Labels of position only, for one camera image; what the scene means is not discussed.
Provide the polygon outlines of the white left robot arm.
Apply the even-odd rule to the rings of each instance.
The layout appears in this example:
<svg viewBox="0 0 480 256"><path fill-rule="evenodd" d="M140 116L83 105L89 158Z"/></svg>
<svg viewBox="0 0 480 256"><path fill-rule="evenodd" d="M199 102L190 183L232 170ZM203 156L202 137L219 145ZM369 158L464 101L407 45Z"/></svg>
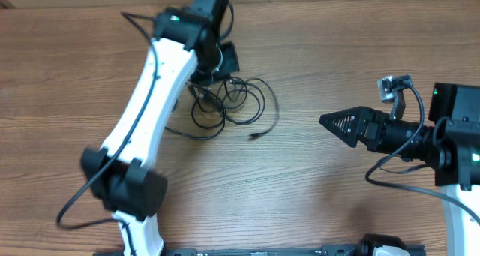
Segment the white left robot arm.
<svg viewBox="0 0 480 256"><path fill-rule="evenodd" d="M87 187L121 231L120 255L160 255L157 212L168 181L155 172L162 133L186 82L207 86L239 71L236 49L220 27L229 0L193 0L154 19L138 83L99 150L85 149Z"/></svg>

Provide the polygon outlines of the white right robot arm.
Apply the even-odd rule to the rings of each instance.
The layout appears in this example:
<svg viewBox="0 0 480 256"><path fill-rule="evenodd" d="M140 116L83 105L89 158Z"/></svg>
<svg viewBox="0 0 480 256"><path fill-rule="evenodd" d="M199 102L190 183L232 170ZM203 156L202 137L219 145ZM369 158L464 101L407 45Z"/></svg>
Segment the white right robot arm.
<svg viewBox="0 0 480 256"><path fill-rule="evenodd" d="M350 147L358 143L384 156L365 179L386 188L410 191L442 201L447 253L479 254L479 88L435 83L430 109L407 122L369 107L323 114L319 123ZM373 179L394 157L420 160L429 167L439 191Z"/></svg>

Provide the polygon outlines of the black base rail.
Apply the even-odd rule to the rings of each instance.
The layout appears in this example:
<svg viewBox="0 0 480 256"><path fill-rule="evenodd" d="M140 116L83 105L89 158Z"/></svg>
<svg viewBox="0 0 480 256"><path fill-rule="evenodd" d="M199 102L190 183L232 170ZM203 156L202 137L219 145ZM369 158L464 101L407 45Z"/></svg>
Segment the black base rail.
<svg viewBox="0 0 480 256"><path fill-rule="evenodd" d="M165 248L167 256L354 256L354 255L413 255L426 256L424 245L406 245L400 238L381 234L365 234L359 244L323 245L320 248L258 248L203 250Z"/></svg>

